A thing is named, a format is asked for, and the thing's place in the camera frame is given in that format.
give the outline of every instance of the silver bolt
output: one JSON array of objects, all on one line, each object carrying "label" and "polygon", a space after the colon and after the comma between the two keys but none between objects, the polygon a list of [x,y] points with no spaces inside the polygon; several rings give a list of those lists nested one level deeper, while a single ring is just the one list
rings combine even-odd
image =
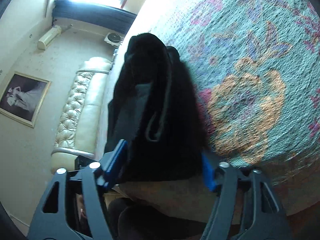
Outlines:
[{"label": "silver bolt", "polygon": [[66,173],[66,172],[67,172],[67,170],[66,170],[65,168],[57,169],[57,173],[58,173],[58,174],[64,174],[64,173]]},{"label": "silver bolt", "polygon": [[256,169],[254,169],[253,172],[254,172],[254,173],[257,173],[257,174],[261,174],[261,173],[262,173],[262,171],[256,170]]},{"label": "silver bolt", "polygon": [[96,168],[100,167],[100,165],[101,165],[100,163],[94,162],[94,163],[90,163],[89,167],[90,167],[90,169],[96,169]]},{"label": "silver bolt", "polygon": [[219,163],[219,166],[222,167],[222,168],[229,168],[229,167],[230,167],[230,164],[227,163],[227,162],[220,162],[220,163]]}]

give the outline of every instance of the blue gripper pad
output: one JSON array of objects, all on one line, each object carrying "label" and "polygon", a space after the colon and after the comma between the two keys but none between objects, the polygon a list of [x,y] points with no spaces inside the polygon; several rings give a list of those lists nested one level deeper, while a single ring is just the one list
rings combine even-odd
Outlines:
[{"label": "blue gripper pad", "polygon": [[202,154],[202,176],[204,179],[204,184],[210,191],[214,191],[217,187],[216,182],[214,181],[214,168],[209,163],[208,158],[205,154]]}]

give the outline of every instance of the black and white photograph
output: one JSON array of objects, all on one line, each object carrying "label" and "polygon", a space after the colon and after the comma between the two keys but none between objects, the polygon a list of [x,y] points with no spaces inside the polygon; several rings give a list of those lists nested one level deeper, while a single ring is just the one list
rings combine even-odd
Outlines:
[{"label": "black and white photograph", "polygon": [[34,127],[50,81],[15,72],[2,91],[0,112],[18,122]]}]

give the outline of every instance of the cream leather headboard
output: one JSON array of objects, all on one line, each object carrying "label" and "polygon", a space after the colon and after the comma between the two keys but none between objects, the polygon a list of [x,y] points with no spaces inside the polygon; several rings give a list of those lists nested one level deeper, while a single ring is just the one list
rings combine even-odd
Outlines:
[{"label": "cream leather headboard", "polygon": [[[85,61],[80,72],[77,72],[62,110],[55,148],[64,147],[94,154],[103,94],[110,68],[109,60],[94,57]],[[74,170],[76,158],[77,156],[72,154],[53,153],[52,173],[59,168]]]}]

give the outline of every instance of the folded black clothing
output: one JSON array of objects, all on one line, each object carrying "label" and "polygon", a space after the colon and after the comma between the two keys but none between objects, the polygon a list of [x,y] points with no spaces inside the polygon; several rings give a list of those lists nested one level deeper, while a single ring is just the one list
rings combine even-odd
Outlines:
[{"label": "folded black clothing", "polygon": [[120,139],[128,142],[119,183],[201,173],[206,136],[191,78],[174,47],[150,33],[133,36],[108,109],[105,152]]}]

